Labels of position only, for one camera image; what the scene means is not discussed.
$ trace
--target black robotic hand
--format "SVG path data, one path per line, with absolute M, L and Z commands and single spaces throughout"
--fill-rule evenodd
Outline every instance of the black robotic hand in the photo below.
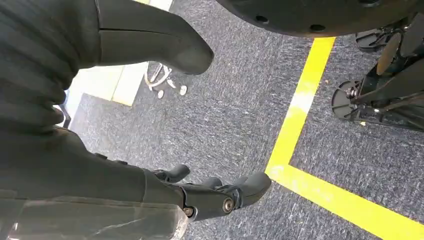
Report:
M 258 201 L 271 185 L 264 173 L 233 185 L 176 184 L 181 172 L 107 160 L 55 127 L 63 115 L 52 106 L 64 102 L 79 69 L 158 61 L 195 75 L 213 58 L 181 17 L 132 0 L 0 1 L 0 203 L 76 197 L 171 204 L 203 220 Z

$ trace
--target gray carpet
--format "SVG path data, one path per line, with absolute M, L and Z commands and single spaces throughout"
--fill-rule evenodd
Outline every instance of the gray carpet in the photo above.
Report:
M 312 40 L 245 23 L 215 1 L 175 0 L 181 15 L 215 51 L 200 76 L 174 72 L 189 87 L 158 100 L 145 86 L 133 107 L 85 95 L 72 130 L 88 149 L 148 169 L 183 163 L 187 182 L 230 183 L 263 171 L 295 92 Z M 424 223 L 423 133 L 336 119 L 334 88 L 360 79 L 377 55 L 339 37 L 291 165 Z M 187 240 L 373 240 L 372 234 L 273 183 L 256 205 L 192 223 Z

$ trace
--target clear plastic cover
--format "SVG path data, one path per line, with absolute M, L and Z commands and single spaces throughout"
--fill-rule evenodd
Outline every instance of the clear plastic cover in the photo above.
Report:
M 179 240 L 189 222 L 168 204 L 61 198 L 0 205 L 0 240 Z

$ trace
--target yellow floor tape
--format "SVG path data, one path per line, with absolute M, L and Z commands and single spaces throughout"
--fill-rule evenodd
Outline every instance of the yellow floor tape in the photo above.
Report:
M 377 237 L 424 240 L 424 225 L 289 165 L 334 41 L 317 38 L 313 42 L 265 172 L 282 186 Z

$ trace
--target bolt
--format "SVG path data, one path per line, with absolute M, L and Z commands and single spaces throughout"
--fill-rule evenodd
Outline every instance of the bolt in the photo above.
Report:
M 191 207 L 184 207 L 182 209 L 182 211 L 185 213 L 185 215 L 190 218 L 191 216 L 193 216 L 193 214 L 195 213 L 195 211 L 193 210 L 193 208 Z
M 231 198 L 226 198 L 224 204 L 222 205 L 222 210 L 224 213 L 229 214 L 234 208 L 234 201 Z

